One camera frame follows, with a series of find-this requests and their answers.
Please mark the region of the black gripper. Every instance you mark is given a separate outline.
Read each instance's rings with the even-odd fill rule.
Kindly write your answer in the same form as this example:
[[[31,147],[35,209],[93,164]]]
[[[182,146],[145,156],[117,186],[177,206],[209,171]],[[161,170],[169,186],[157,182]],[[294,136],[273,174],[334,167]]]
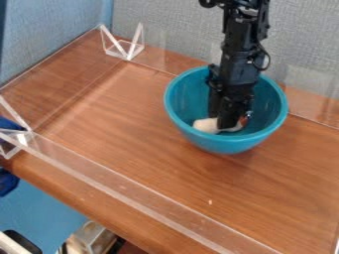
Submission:
[[[265,57],[261,42],[243,45],[223,41],[221,63],[209,65],[209,115],[222,118],[223,127],[234,126],[253,108],[255,84],[266,70]]]

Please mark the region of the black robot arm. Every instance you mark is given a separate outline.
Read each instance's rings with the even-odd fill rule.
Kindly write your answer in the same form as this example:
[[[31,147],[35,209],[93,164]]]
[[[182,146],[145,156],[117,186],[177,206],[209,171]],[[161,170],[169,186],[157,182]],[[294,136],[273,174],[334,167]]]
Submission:
[[[194,127],[209,133],[241,131],[253,116],[254,87],[270,65],[261,41],[267,38],[270,0],[199,0],[225,11],[221,64],[209,65],[209,118]]]

